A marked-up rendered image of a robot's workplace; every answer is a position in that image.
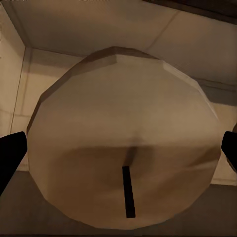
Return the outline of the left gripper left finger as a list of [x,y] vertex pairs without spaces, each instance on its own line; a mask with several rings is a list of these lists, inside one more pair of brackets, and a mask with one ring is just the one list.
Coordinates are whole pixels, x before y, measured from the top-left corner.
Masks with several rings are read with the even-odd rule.
[[0,138],[0,196],[26,152],[27,138],[23,131]]

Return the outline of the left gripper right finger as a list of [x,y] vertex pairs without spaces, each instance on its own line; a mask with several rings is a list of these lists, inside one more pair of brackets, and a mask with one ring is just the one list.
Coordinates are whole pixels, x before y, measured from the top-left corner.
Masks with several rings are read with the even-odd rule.
[[221,148],[233,169],[237,172],[237,133],[226,131]]

